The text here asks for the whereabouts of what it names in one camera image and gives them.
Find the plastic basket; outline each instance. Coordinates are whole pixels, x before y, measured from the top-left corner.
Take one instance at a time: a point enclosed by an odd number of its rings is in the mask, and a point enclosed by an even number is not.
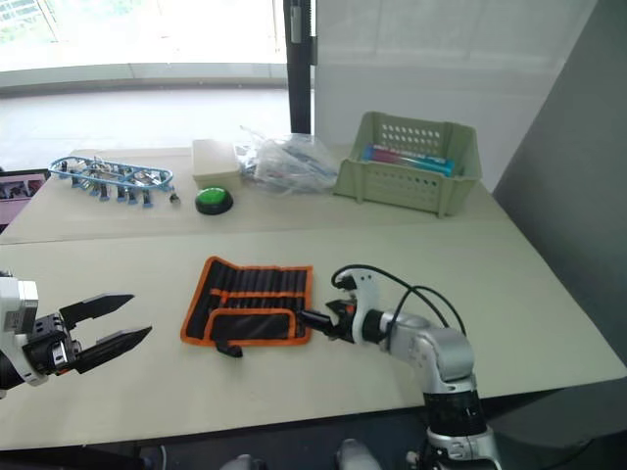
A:
[[[396,164],[362,162],[367,144],[429,154],[455,162],[452,176]],[[459,211],[472,186],[481,179],[474,128],[452,122],[363,115],[351,155],[342,162],[334,194],[422,211],[439,217]]]

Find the plastic bag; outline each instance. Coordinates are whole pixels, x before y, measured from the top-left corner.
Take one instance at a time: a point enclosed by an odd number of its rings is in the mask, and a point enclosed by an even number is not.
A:
[[[245,130],[251,145],[236,146],[245,177],[283,194],[322,193],[335,185],[340,163],[316,137],[288,134],[269,139]]]

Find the table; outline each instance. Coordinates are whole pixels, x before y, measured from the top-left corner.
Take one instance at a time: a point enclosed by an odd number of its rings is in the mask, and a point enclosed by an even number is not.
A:
[[[100,292],[135,294],[120,311],[78,325],[74,334],[85,346],[122,328],[154,328],[135,350],[87,374],[9,391],[0,423],[11,432],[0,436],[0,449],[152,439],[422,404],[410,367],[375,346],[314,334],[303,347],[247,348],[235,360],[181,343],[180,325],[211,255],[240,264],[311,263],[318,308],[341,297],[328,279],[349,262],[442,290],[466,323],[484,398],[625,376],[588,316],[480,185],[459,216],[444,220],[254,188],[235,192],[232,211],[204,217],[190,209],[186,152],[138,157],[174,170],[179,209],[157,198],[149,211],[101,204],[51,180],[0,237],[3,266],[37,282],[40,314]],[[393,306],[401,291],[385,281],[381,288],[382,305]],[[408,308],[429,314],[418,303]]]

